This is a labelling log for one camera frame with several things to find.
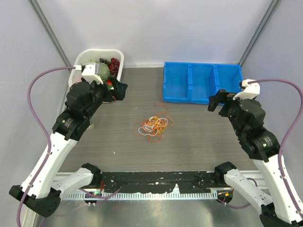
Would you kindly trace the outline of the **green melon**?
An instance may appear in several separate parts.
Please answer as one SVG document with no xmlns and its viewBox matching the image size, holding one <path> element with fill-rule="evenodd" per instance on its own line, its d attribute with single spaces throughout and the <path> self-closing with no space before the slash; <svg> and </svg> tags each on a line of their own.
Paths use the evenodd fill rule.
<svg viewBox="0 0 303 227">
<path fill-rule="evenodd" d="M 109 67 L 105 63 L 102 63 L 102 62 L 100 62 L 98 65 L 99 65 L 98 74 L 99 74 L 100 78 L 103 81 L 108 80 L 108 77 L 110 75 Z"/>
</svg>

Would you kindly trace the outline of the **dark grape bunch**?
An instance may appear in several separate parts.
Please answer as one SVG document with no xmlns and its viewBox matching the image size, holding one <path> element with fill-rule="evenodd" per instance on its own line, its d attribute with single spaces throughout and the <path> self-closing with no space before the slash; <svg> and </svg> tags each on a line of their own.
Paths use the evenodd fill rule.
<svg viewBox="0 0 303 227">
<path fill-rule="evenodd" d="M 99 62 L 100 62 L 100 63 L 104 63 L 104 64 L 106 64 L 108 67 L 110 67 L 110 65 L 111 65 L 111 62 L 110 62 L 110 61 L 108 61 L 108 60 L 106 60 L 106 59 L 102 59 L 102 58 L 100 58 L 100 59 L 99 59 Z"/>
</svg>

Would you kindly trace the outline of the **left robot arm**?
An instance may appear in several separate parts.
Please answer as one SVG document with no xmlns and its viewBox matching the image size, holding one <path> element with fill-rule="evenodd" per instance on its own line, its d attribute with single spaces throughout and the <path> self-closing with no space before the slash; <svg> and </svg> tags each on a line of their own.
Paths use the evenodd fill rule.
<svg viewBox="0 0 303 227">
<path fill-rule="evenodd" d="M 115 77 L 107 84 L 85 81 L 75 83 L 66 95 L 65 110 L 57 117 L 48 144 L 34 170 L 21 185 L 11 187 L 9 194 L 40 216 L 47 218 L 67 195 L 83 186 L 97 188 L 102 181 L 101 170 L 86 163 L 70 176 L 54 183 L 63 161 L 90 126 L 93 114 L 103 102 L 122 101 L 128 85 Z"/>
</svg>

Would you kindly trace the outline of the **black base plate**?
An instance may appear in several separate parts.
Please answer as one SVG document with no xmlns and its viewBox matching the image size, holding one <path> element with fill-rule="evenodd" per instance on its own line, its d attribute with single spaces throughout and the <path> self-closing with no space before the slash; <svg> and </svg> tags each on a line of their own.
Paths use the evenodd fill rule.
<svg viewBox="0 0 303 227">
<path fill-rule="evenodd" d="M 180 193 L 208 192 L 210 188 L 225 188 L 214 172 L 104 172 L 98 184 L 85 185 L 82 189 L 100 189 L 113 193 L 172 193 L 177 186 Z"/>
</svg>

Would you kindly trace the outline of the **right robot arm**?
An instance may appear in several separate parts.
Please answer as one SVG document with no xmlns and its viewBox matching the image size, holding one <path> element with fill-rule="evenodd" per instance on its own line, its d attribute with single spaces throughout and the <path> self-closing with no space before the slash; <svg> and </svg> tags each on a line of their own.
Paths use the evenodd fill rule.
<svg viewBox="0 0 303 227">
<path fill-rule="evenodd" d="M 257 211 L 265 227 L 301 227 L 303 218 L 295 207 L 283 182 L 278 165 L 280 144 L 276 136 L 264 126 L 265 111 L 255 99 L 234 98 L 234 93 L 220 89 L 209 97 L 208 110 L 213 112 L 219 104 L 219 112 L 231 122 L 241 148 L 260 171 L 269 194 L 242 176 L 231 162 L 215 167 L 214 182 L 220 187 L 234 188 Z"/>
</svg>

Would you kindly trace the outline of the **blue three-compartment bin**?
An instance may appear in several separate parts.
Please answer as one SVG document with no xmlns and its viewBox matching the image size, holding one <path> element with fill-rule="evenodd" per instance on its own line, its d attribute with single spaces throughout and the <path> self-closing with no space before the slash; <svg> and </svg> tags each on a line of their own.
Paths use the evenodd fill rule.
<svg viewBox="0 0 303 227">
<path fill-rule="evenodd" d="M 238 93 L 243 80 L 238 64 L 165 62 L 162 99 L 170 103 L 209 103 L 220 89 Z"/>
</svg>

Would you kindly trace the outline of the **red grape bunch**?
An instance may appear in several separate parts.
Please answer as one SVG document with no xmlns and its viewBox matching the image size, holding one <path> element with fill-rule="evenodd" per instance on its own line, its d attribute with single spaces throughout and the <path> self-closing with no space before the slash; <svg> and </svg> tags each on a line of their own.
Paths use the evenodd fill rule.
<svg viewBox="0 0 303 227">
<path fill-rule="evenodd" d="M 111 58 L 110 66 L 109 66 L 111 75 L 114 75 L 117 77 L 119 67 L 120 67 L 120 61 L 116 58 Z"/>
</svg>

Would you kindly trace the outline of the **white plastic basket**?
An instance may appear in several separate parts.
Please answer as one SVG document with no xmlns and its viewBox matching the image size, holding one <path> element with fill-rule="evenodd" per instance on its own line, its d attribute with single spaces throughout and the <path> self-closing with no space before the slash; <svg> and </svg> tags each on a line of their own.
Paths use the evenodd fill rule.
<svg viewBox="0 0 303 227">
<path fill-rule="evenodd" d="M 111 58 L 116 58 L 120 62 L 117 80 L 121 81 L 123 64 L 124 64 L 124 54 L 117 49 L 86 49 L 82 51 L 75 60 L 74 66 L 76 69 L 72 69 L 70 77 L 68 80 L 68 86 L 71 87 L 74 83 L 81 82 L 81 66 L 85 66 L 87 63 L 92 61 L 98 61 L 100 58 L 111 60 Z"/>
</svg>

